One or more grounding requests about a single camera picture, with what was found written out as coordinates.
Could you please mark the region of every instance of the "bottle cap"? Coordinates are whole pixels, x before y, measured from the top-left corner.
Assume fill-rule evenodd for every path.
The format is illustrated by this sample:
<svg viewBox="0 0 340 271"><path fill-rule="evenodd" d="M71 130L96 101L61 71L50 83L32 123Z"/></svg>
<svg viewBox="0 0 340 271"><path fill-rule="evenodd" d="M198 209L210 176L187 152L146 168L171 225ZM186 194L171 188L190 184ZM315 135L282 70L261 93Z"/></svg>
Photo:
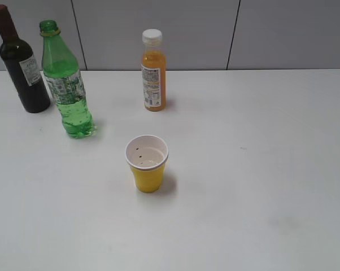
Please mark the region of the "bottle cap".
<svg viewBox="0 0 340 271"><path fill-rule="evenodd" d="M159 46L163 40L160 30L147 29L142 32L142 42L147 46Z"/></svg>
<svg viewBox="0 0 340 271"><path fill-rule="evenodd" d="M41 36L56 36L61 32L54 20L45 20L40 22Z"/></svg>

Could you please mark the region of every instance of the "bottle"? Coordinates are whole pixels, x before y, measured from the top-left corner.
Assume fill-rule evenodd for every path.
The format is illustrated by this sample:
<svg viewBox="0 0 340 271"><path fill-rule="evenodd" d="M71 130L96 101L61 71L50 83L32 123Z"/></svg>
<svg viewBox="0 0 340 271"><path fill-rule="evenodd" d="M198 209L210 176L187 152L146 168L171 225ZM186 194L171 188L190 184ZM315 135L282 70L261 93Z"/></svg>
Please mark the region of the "bottle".
<svg viewBox="0 0 340 271"><path fill-rule="evenodd" d="M163 35L160 30L148 29L142 33L145 53L142 56L142 82L145 108L160 111L166 106L166 57L160 49Z"/></svg>
<svg viewBox="0 0 340 271"><path fill-rule="evenodd" d="M28 43L18 37L5 5L0 5L0 34L3 39L0 56L17 89L24 109L30 113L38 113L47 109L50 106L50 98L33 51Z"/></svg>
<svg viewBox="0 0 340 271"><path fill-rule="evenodd" d="M43 73L62 115L62 124L72 138L89 136L94 125L87 108L77 59L59 35L60 29L55 21L40 22L40 30L43 37Z"/></svg>

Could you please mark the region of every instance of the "soda bottle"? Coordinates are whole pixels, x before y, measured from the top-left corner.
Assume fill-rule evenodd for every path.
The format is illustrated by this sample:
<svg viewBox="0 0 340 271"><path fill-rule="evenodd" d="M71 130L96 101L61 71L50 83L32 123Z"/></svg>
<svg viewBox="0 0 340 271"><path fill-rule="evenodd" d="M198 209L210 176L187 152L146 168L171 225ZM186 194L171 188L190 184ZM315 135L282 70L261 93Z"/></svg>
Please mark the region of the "soda bottle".
<svg viewBox="0 0 340 271"><path fill-rule="evenodd" d="M77 59L59 35L60 29L55 21L40 22L40 30L43 73L62 115L62 124L72 138L89 136L94 125Z"/></svg>

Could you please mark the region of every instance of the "cup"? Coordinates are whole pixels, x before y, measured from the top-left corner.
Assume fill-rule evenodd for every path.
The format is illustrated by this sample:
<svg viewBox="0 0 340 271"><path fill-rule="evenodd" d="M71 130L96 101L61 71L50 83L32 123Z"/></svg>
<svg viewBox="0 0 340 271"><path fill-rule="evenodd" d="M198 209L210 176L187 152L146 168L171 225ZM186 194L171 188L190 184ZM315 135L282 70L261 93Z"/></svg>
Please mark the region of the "cup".
<svg viewBox="0 0 340 271"><path fill-rule="evenodd" d="M127 144L125 156L138 190L144 193L157 191L163 182L169 156L165 141L154 135L141 135Z"/></svg>

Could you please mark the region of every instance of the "white label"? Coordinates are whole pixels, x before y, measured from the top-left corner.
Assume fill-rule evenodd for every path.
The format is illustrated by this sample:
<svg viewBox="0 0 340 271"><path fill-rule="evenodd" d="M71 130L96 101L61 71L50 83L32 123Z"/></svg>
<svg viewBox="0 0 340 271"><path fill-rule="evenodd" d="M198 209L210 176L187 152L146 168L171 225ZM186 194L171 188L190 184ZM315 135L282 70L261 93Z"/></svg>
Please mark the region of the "white label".
<svg viewBox="0 0 340 271"><path fill-rule="evenodd" d="M72 104L84 99L86 96L80 71L63 78L45 77L56 103Z"/></svg>
<svg viewBox="0 0 340 271"><path fill-rule="evenodd" d="M34 85L41 79L40 69L34 55L26 60L20 61L19 64L29 86Z"/></svg>
<svg viewBox="0 0 340 271"><path fill-rule="evenodd" d="M160 68L142 68L143 97L146 107L161 106Z"/></svg>

